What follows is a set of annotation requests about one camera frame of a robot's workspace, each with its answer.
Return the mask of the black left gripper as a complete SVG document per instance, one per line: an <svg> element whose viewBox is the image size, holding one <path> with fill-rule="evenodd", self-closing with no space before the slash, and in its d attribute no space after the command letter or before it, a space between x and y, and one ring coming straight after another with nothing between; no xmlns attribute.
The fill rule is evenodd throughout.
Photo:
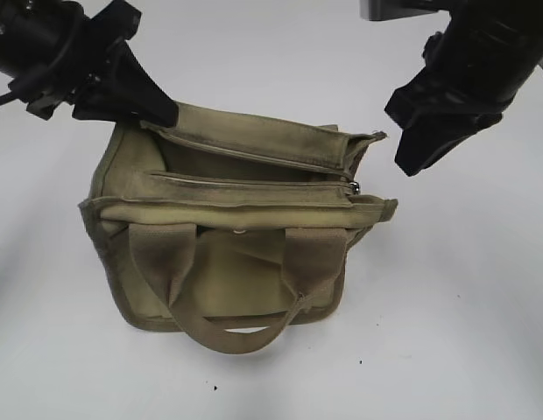
<svg viewBox="0 0 543 420"><path fill-rule="evenodd" d="M128 46L141 17L126 1L93 17L77 1L11 2L11 99L44 120L65 102L80 121L174 126L178 105Z"/></svg>

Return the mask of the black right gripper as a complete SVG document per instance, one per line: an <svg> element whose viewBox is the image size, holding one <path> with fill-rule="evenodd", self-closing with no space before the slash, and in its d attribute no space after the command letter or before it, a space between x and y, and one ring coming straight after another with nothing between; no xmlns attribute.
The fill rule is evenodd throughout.
<svg viewBox="0 0 543 420"><path fill-rule="evenodd" d="M384 112L402 129L394 161L412 177L431 167L454 147L503 120L504 109L458 87L449 75L433 70L444 35L425 43L424 68L392 93Z"/></svg>

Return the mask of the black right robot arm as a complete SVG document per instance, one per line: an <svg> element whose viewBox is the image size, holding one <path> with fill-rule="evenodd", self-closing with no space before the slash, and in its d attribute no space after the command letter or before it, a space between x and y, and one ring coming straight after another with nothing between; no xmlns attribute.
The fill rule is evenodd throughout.
<svg viewBox="0 0 543 420"><path fill-rule="evenodd" d="M395 162L409 177L500 123L543 59L543 1L464 1L450 17L385 107L402 130Z"/></svg>

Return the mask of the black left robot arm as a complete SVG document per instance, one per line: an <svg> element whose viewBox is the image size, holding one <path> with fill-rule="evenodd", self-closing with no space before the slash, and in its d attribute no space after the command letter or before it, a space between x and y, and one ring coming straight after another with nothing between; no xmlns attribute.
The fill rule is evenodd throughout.
<svg viewBox="0 0 543 420"><path fill-rule="evenodd" d="M172 127L178 105L139 64L128 42L142 13L111 1L88 17L76 1L0 1L0 107L20 101L49 120L62 103L79 121L146 121Z"/></svg>

